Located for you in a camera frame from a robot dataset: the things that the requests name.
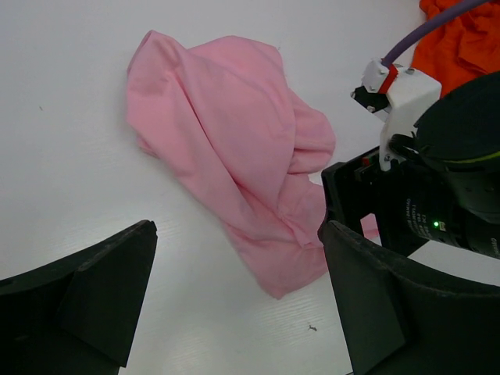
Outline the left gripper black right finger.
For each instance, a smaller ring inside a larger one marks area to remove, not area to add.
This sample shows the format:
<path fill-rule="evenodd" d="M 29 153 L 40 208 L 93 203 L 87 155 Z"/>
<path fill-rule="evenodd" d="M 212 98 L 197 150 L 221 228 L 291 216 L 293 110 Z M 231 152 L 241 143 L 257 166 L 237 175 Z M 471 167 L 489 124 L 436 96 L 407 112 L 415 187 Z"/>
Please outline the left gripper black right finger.
<path fill-rule="evenodd" d="M 319 236 L 353 373 L 498 373 L 498 287 L 424 266 L 334 221 Z"/>

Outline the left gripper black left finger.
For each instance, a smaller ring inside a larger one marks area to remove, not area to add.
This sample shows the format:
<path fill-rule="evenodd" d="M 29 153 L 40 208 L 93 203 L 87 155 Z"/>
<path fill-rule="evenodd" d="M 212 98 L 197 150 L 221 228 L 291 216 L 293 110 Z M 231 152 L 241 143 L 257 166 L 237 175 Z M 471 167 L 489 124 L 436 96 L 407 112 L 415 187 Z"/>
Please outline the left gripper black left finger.
<path fill-rule="evenodd" d="M 3 374 L 117 374 L 127 366 L 157 245 L 142 220 L 1 282 Z"/>

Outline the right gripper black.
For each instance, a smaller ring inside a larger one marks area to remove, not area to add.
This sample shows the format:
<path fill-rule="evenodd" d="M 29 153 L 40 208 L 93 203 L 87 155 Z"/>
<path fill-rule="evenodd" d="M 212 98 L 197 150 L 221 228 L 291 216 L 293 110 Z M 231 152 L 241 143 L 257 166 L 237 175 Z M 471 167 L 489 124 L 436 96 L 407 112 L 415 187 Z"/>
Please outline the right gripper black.
<path fill-rule="evenodd" d="M 326 221 L 361 232 L 373 214 L 384 247 L 402 255 L 436 241 L 498 257 L 498 73 L 449 92 L 388 148 L 389 170 L 372 149 L 322 172 Z"/>

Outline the pink t shirt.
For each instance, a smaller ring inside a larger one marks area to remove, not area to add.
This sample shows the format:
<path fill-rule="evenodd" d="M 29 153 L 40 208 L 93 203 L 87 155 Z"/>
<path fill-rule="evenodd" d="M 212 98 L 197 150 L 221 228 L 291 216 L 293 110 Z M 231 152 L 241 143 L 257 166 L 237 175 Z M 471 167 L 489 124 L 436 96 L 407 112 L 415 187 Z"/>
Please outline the pink t shirt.
<path fill-rule="evenodd" d="M 288 86 L 272 45 L 226 36 L 185 48 L 149 31 L 127 68 L 127 122 L 140 147 L 221 222 L 274 298 L 323 276 L 317 231 L 330 161 L 328 119 Z"/>

